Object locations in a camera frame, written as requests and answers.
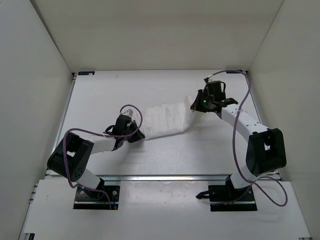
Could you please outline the white pleated skirt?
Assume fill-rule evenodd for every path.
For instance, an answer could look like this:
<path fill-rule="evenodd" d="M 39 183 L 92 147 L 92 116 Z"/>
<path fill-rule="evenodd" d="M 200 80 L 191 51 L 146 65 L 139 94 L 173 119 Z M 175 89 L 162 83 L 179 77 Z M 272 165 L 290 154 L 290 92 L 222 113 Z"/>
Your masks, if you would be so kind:
<path fill-rule="evenodd" d="M 191 109 L 193 104 L 190 94 L 184 101 L 147 107 L 143 113 L 141 131 L 145 140 L 153 140 L 187 131 L 195 121 L 196 112 Z"/>

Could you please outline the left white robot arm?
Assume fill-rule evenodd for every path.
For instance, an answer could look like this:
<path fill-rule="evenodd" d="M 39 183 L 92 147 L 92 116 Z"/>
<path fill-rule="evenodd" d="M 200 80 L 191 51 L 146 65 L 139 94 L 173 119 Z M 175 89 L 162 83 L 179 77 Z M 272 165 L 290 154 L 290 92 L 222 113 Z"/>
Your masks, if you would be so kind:
<path fill-rule="evenodd" d="M 90 156 L 113 152 L 123 146 L 125 142 L 135 143 L 145 139 L 137 122 L 130 116 L 120 114 L 114 125 L 109 126 L 100 134 L 87 130 L 89 136 L 82 138 L 73 133 L 81 131 L 73 128 L 62 138 L 47 161 L 47 168 L 65 177 L 71 184 L 84 189 L 93 199 L 104 195 L 104 181 L 87 169 Z"/>

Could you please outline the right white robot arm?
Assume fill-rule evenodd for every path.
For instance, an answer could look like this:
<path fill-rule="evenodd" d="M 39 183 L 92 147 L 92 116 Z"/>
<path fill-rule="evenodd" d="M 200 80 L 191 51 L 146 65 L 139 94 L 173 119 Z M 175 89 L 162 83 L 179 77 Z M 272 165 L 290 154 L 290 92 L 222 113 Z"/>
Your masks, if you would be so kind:
<path fill-rule="evenodd" d="M 224 195 L 236 200 L 246 188 L 269 172 L 286 166 L 284 137 L 278 128 L 269 128 L 242 110 L 234 98 L 226 97 L 226 84 L 222 81 L 206 81 L 204 89 L 198 90 L 191 110 L 215 113 L 230 124 L 232 133 L 240 134 L 247 142 L 245 160 L 236 163 L 237 172 L 230 175 L 224 187 Z"/>

